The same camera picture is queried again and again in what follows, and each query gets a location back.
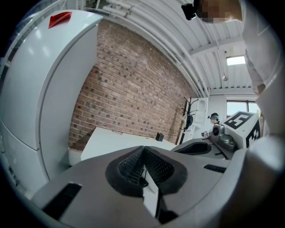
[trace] black slot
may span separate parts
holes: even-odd
[[[219,172],[219,173],[224,173],[226,171],[227,168],[225,167],[220,167],[220,166],[214,166],[214,165],[205,165],[204,166],[205,169],[209,169],[215,172]]]
[[[211,145],[206,142],[193,142],[175,152],[185,155],[205,155],[212,150]]]
[[[49,202],[43,211],[52,218],[58,220],[67,207],[71,204],[80,189],[81,185],[69,183],[51,202]]]

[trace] red sticker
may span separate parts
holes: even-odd
[[[71,17],[72,12],[62,12],[57,15],[51,16],[49,20],[49,29],[58,23],[68,20]]]

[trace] black vent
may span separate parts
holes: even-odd
[[[194,142],[190,145],[183,147],[175,152],[185,155],[204,155],[209,153],[212,147],[206,142]]]
[[[135,184],[138,184],[143,171],[142,153],[143,151],[139,151],[119,164],[120,174]]]
[[[215,172],[219,172],[219,173],[224,173],[227,169],[225,167],[214,166],[214,165],[205,165],[204,168],[215,171]]]
[[[174,173],[174,167],[145,149],[144,163],[147,171],[157,186],[166,181]]]
[[[43,211],[58,220],[67,207],[71,204],[75,196],[81,189],[81,185],[69,183],[58,195],[43,209]]]

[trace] white table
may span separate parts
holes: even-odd
[[[120,135],[112,130],[97,127],[81,155],[81,161],[136,146],[159,147],[169,151],[176,147],[167,140],[158,142],[154,138],[144,136],[125,133]]]

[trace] red brick wall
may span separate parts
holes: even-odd
[[[83,150],[98,127],[164,138],[176,143],[184,96],[192,90],[183,75],[151,43],[103,20],[98,31],[98,63],[78,96],[69,146]]]

